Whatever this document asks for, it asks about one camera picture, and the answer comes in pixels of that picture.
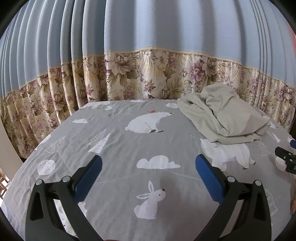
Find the bed sheet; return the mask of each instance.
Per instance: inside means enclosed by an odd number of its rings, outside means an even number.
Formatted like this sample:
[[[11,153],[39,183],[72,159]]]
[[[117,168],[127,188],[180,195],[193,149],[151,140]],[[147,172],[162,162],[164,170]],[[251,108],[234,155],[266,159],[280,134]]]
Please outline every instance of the bed sheet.
[[[272,121],[261,141],[210,143],[180,112],[176,100],[92,102],[38,145],[13,178],[2,209],[25,239],[35,181],[72,176],[97,154],[103,169],[79,207],[104,240],[194,240],[218,207],[195,169],[195,158],[202,153],[226,176],[262,181],[275,239],[291,218],[294,177],[284,171],[285,163],[274,149],[293,152],[290,139]],[[63,208],[56,205],[72,233]]]

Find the blue gripper pad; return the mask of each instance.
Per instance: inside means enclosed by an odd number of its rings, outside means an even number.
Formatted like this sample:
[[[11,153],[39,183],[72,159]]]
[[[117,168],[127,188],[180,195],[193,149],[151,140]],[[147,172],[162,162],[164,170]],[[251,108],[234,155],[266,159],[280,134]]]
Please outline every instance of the blue gripper pad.
[[[87,194],[89,193],[92,185],[98,178],[103,166],[103,161],[100,156],[96,156],[92,164],[85,171],[83,176],[77,182],[74,188],[74,201],[79,203],[85,200]]]
[[[218,202],[221,205],[224,200],[224,188],[208,165],[210,165],[208,161],[205,160],[201,155],[196,157],[195,167],[198,174],[203,180],[213,201]]]
[[[296,149],[296,141],[291,140],[290,141],[290,147],[293,147],[294,149]]]

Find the folded cloth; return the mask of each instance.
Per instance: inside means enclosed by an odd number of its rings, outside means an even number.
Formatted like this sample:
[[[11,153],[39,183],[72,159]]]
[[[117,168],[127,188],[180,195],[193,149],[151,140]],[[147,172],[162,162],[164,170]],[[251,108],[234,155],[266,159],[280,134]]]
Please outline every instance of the folded cloth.
[[[234,89],[222,83],[189,93],[177,100],[180,111],[210,142],[235,144],[261,140],[270,120],[239,98]]]

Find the rabbit print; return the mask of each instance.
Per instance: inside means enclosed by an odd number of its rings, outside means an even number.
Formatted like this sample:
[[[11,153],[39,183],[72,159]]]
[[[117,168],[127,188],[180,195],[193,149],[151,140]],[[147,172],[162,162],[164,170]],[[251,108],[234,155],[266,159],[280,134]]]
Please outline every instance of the rabbit print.
[[[159,189],[154,191],[154,187],[151,181],[148,183],[148,189],[150,193],[138,195],[138,199],[147,199],[141,205],[137,205],[134,208],[135,215],[138,218],[144,219],[156,219],[157,202],[165,198],[165,190]]]

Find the white rabbit print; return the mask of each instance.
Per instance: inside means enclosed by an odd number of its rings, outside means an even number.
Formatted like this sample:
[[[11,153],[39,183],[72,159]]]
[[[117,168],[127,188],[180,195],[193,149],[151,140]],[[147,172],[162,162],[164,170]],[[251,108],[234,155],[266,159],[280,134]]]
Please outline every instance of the white rabbit print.
[[[140,115],[131,120],[126,127],[127,131],[135,133],[153,133],[163,132],[158,130],[158,124],[161,118],[170,116],[172,113],[168,112],[155,112],[146,115]]]
[[[141,205],[137,205],[133,211],[138,218],[156,219],[157,202],[165,198],[165,190],[162,188],[154,191],[154,187],[151,181],[149,181],[148,183],[148,189],[150,193],[145,193],[137,196],[138,199],[147,200]]]
[[[249,164],[254,164],[251,159],[250,150],[245,143],[240,144],[221,144],[211,143],[208,139],[200,139],[201,148],[206,156],[212,159],[212,166],[218,167],[221,171],[226,171],[226,162],[237,161],[243,169],[249,168]]]

